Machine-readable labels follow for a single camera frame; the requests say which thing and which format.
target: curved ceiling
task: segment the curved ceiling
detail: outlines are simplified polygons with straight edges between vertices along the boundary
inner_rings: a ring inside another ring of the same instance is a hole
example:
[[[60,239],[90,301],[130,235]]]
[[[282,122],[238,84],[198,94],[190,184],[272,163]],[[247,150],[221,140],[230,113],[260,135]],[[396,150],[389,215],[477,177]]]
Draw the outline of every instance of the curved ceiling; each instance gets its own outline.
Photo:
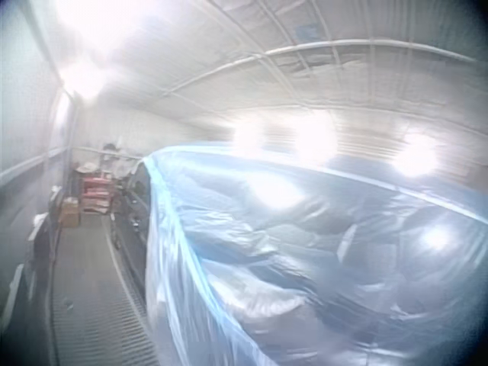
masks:
[[[464,180],[488,165],[488,98],[484,29],[463,3],[166,0],[105,56],[43,29],[58,63],[82,50],[109,71],[98,103],[224,133],[260,123],[281,141],[313,116],[340,151],[375,159],[422,134]],[[54,17],[53,4],[36,5]]]

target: ceiling light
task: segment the ceiling light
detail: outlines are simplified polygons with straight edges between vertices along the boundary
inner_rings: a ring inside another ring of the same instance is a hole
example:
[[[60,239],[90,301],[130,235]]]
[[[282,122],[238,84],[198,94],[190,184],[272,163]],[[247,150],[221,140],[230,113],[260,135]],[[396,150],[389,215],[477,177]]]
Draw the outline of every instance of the ceiling light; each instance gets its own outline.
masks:
[[[295,148],[306,164],[323,164],[337,153],[336,133],[326,120],[317,118],[297,121]]]
[[[154,11],[154,4],[152,0],[56,0],[61,21],[105,54]]]
[[[268,173],[254,173],[248,178],[254,194],[271,208],[283,210],[303,200],[303,194],[286,179]]]
[[[234,149],[241,156],[255,156],[263,144],[260,124],[248,120],[240,123],[234,133]]]
[[[450,235],[445,228],[437,226],[425,233],[425,235],[423,236],[423,241],[430,248],[442,250],[449,243]]]
[[[88,60],[78,61],[61,73],[64,89],[73,95],[75,92],[85,99],[92,99],[105,84],[104,73]]]
[[[59,97],[58,107],[56,109],[56,124],[64,124],[67,121],[70,107],[71,100],[69,99],[69,96],[63,92]]]
[[[404,175],[416,177],[433,171],[437,167],[437,157],[433,149],[410,146],[398,154],[393,164]]]

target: blue plastic cover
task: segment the blue plastic cover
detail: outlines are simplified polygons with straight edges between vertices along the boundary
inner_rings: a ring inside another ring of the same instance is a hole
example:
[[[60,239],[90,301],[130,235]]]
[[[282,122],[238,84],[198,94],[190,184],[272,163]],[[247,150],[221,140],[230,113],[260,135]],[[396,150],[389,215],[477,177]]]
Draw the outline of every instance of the blue plastic cover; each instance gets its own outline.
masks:
[[[344,156],[145,163],[149,324],[184,366],[445,364],[483,320],[483,195]]]

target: car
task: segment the car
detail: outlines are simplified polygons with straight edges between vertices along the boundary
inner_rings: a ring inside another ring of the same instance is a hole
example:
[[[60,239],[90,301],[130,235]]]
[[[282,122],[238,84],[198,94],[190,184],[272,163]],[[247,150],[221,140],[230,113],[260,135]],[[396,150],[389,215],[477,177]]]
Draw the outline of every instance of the car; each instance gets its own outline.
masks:
[[[118,185],[110,214],[111,241],[120,251],[142,301],[145,301],[150,198],[149,173],[141,161]]]

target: metal grate floor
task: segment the metal grate floor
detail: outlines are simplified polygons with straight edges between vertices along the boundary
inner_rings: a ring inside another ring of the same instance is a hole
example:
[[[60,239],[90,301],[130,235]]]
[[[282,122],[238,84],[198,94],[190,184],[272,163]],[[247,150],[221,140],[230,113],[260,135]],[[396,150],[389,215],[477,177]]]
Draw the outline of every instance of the metal grate floor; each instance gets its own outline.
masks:
[[[59,365],[159,365],[144,307],[123,280],[104,219],[85,215],[61,234],[53,279]]]

